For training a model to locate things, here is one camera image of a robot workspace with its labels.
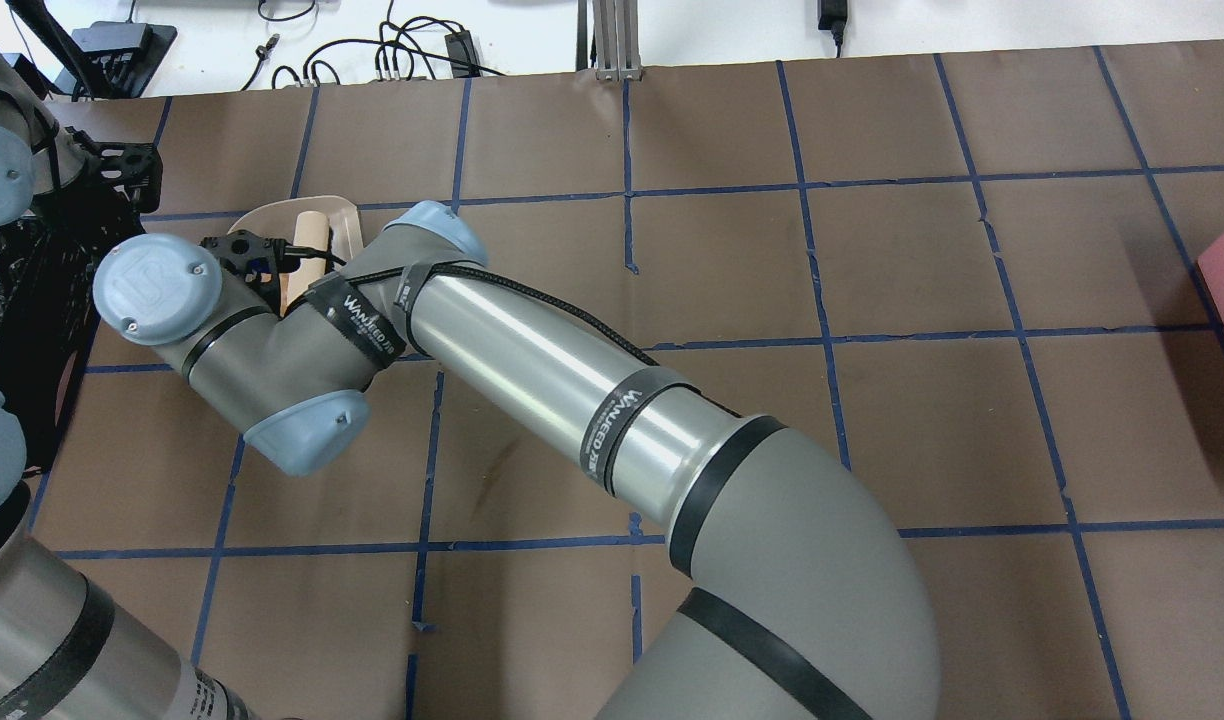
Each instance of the brown tiled surface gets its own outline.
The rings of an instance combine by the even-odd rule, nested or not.
[[[1086,541],[1133,716],[1224,720],[1224,530]]]
[[[1151,164],[1224,163],[1224,42],[1105,59]],[[1120,718],[1055,460],[1132,716],[1224,718],[1224,530],[1196,528],[1224,525],[1224,356],[1203,328],[1103,329],[1206,323],[1182,256],[1092,50],[944,65],[980,173],[1127,174],[987,179],[993,255],[935,60],[786,64],[807,181],[865,184],[804,189],[829,348],[800,191],[752,191],[796,181],[776,65],[649,69],[630,86],[629,201],[621,87],[475,80],[461,213],[494,269],[659,344],[662,364],[741,413],[772,414],[832,453],[845,441],[919,538],[941,718]],[[297,191],[379,204],[362,213],[370,236],[412,201],[448,200],[465,88],[319,88]],[[147,227],[201,238],[285,200],[311,96],[174,100],[164,213],[204,219]],[[59,113],[103,140],[144,140],[155,107]],[[928,176],[953,178],[909,179]],[[1223,231],[1224,169],[1157,182],[1192,255]],[[722,186],[739,192],[677,192]],[[612,195],[483,203],[570,192]],[[1024,327],[1069,337],[1016,340],[998,263]],[[266,718],[405,716],[409,653],[420,720],[590,716],[629,671],[636,628],[646,647],[689,591],[661,528],[634,523],[464,382],[444,378],[435,414],[433,361],[379,377],[368,432],[315,478],[280,478],[247,451],[225,514],[236,430],[176,375],[108,367],[155,361],[97,337],[92,364],[106,367],[87,375],[62,454],[35,484],[35,529],[56,550],[108,557],[78,564],[184,650],[214,582],[202,665]],[[135,558],[155,549],[190,557]],[[426,633],[410,621],[417,600]]]
[[[978,171],[1137,167],[1088,47],[956,53],[945,70]]]
[[[618,192],[624,159],[621,96],[594,70],[475,81],[461,196]]]
[[[808,197],[834,334],[1011,327],[967,182],[814,190]]]
[[[1152,165],[1224,164],[1224,40],[1106,47]]]
[[[988,182],[984,190],[1027,327],[1207,318],[1143,178]]]
[[[1224,518],[1224,356],[1212,333],[1031,345],[1081,520]]]
[[[931,55],[785,65],[808,181],[961,176]]]

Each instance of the white surface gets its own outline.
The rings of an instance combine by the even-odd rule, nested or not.
[[[296,13],[308,0],[273,0],[266,12]],[[255,66],[255,48],[282,36],[256,87],[269,87],[279,64],[300,70],[316,47],[338,37],[375,37],[388,0],[327,0],[318,13],[288,23],[256,17],[256,0],[140,0],[140,22],[181,31],[151,96],[236,91]],[[816,0],[639,0],[643,61],[647,65],[744,62],[834,55],[816,28]],[[124,20],[129,0],[53,0],[65,28]],[[577,55],[574,0],[397,0],[394,20],[417,13],[460,20],[479,42],[480,59],[507,73],[564,72]],[[49,73],[59,64],[35,38]],[[425,49],[443,54],[442,32],[424,32]],[[1010,47],[1114,45],[1129,42],[1224,37],[1224,0],[853,0],[845,55],[894,55]],[[21,40],[0,0],[0,47]],[[324,54],[346,82],[373,78],[371,47]],[[447,77],[446,64],[439,76]]]

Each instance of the white floor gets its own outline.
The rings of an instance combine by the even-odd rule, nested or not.
[[[308,0],[272,0],[266,12],[296,13]],[[816,28],[816,0],[639,0],[646,65],[739,62],[834,55]],[[256,87],[269,87],[278,64],[301,62],[324,42],[375,37],[388,0],[319,0],[319,10],[286,23],[266,23],[256,0],[138,0],[140,22],[179,28],[176,45],[151,83],[149,96],[236,91],[255,66],[255,48],[282,36],[273,62]],[[397,0],[394,20],[417,13],[460,20],[474,33],[480,58],[504,73],[551,73],[574,67],[574,0]],[[124,20],[129,0],[53,0],[64,27]],[[39,64],[59,64],[28,36]],[[1129,44],[1224,37],[1224,0],[851,0],[845,55],[892,55],[1011,47]],[[443,38],[421,36],[442,54]],[[22,40],[0,0],[0,47],[21,51]],[[344,82],[373,78],[371,47],[324,53]],[[447,65],[438,69],[447,76]]]

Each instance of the gray robotic arm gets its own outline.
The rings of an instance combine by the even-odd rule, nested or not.
[[[838,462],[475,264],[474,231],[424,202],[283,320],[169,236],[124,242],[95,299],[289,474],[357,436],[362,388],[406,343],[667,528],[671,562],[696,589],[602,718],[935,716],[927,593]]]

